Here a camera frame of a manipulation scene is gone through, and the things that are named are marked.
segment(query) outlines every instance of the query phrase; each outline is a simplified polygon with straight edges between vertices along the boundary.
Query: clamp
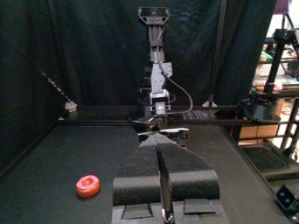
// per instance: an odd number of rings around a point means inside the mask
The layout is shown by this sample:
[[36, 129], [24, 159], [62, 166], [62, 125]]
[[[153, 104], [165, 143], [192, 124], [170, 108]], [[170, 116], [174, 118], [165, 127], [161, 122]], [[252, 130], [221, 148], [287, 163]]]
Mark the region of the clamp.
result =
[[118, 168], [112, 223], [229, 224], [216, 172], [160, 133], [149, 134]]

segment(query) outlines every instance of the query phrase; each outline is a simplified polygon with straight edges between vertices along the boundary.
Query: red object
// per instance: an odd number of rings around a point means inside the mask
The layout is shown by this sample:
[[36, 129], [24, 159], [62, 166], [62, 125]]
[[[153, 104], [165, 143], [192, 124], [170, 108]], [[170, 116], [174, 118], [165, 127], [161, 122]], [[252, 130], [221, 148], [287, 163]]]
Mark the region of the red object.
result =
[[98, 178], [93, 175], [82, 177], [76, 184], [76, 193], [81, 198], [88, 198], [100, 190]]

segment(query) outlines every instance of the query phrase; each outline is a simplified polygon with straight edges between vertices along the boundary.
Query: black table surface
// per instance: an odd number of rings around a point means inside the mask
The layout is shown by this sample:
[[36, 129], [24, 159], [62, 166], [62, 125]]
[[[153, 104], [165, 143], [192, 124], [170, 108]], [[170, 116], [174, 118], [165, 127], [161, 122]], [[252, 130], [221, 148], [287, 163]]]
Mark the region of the black table surface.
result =
[[[229, 223], [289, 223], [221, 128], [185, 128], [190, 130], [188, 150], [218, 175]], [[0, 184], [0, 223], [110, 223], [113, 177], [137, 146], [129, 126], [56, 126]], [[74, 185], [89, 174], [98, 177], [101, 190], [80, 199]]]

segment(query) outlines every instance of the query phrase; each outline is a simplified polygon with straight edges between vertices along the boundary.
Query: black backdrop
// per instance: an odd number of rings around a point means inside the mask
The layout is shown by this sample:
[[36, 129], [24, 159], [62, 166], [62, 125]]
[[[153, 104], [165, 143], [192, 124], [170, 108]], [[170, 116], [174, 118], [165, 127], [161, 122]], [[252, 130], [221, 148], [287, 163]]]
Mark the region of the black backdrop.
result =
[[[14, 157], [62, 111], [62, 98], [12, 42], [80, 106], [136, 105], [137, 83], [148, 65], [137, 6], [169, 8], [164, 52], [172, 62], [172, 79], [196, 105], [206, 101], [220, 0], [1, 1], [0, 163]], [[236, 104], [246, 96], [273, 8], [273, 0], [228, 0], [214, 95], [218, 105]], [[186, 105], [180, 90], [169, 85], [169, 91], [174, 103]]]

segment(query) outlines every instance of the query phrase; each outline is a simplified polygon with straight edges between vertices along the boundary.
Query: black fabric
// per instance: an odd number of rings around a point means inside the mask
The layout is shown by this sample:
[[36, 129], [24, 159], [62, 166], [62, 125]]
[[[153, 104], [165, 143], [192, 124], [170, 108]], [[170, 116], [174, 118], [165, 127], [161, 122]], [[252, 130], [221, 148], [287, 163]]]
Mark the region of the black fabric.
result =
[[0, 167], [48, 129], [62, 98], [14, 45], [60, 84], [45, 1], [0, 1]]
[[[169, 8], [164, 52], [172, 79], [188, 90], [194, 104], [206, 101], [220, 0], [52, 1], [66, 73], [58, 72], [49, 1], [1, 1], [0, 28], [53, 81], [62, 81], [78, 105], [136, 104], [137, 83], [149, 64], [137, 6]], [[272, 0], [228, 0], [218, 105], [234, 104], [246, 95], [273, 8]], [[1, 166], [57, 119], [62, 99], [2, 33], [0, 41]], [[188, 105], [181, 90], [172, 84], [168, 88], [174, 103]]]
[[[137, 6], [165, 6], [170, 10], [165, 60], [172, 62], [172, 79], [200, 105], [208, 99], [220, 0], [56, 1], [72, 97], [81, 105], [136, 104], [137, 83], [148, 64]], [[236, 104], [248, 93], [273, 8], [272, 0], [228, 1], [217, 104]], [[186, 105], [184, 93], [172, 85], [168, 88], [176, 94], [176, 103]]]

